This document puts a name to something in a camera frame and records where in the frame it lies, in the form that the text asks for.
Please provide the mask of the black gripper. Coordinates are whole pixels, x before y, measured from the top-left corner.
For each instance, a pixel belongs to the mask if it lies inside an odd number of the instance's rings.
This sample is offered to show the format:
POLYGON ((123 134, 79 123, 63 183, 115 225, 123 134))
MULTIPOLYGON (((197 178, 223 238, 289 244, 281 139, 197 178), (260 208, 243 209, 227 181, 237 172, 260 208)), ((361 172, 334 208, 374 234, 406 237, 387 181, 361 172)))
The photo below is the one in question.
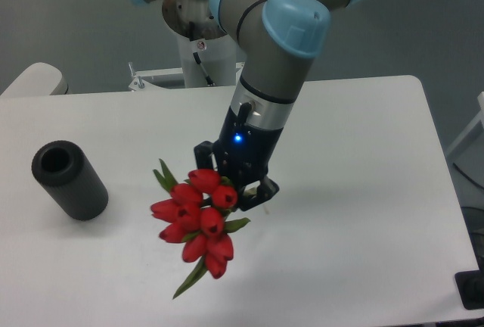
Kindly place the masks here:
POLYGON ((198 170, 217 170, 236 186, 236 208, 248 211, 271 200, 280 190, 268 178, 268 162, 282 130, 260 129, 249 124, 251 106, 242 106, 238 112, 229 109, 219 139, 213 144, 201 142, 194 147, 198 170), (259 181, 256 187, 249 184, 259 181))

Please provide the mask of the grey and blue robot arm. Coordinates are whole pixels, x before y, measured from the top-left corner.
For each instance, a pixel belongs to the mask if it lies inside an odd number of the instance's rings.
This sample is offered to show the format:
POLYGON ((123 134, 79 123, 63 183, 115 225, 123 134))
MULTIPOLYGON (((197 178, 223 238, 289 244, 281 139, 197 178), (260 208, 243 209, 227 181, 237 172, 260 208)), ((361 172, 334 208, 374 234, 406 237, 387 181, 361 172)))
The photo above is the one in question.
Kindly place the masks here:
POLYGON ((268 162, 321 53, 330 13, 361 0, 201 1, 208 4, 216 28, 247 58, 218 140, 200 143, 195 159, 199 168, 217 169, 233 182, 236 207, 245 211, 278 192, 268 177, 268 162))

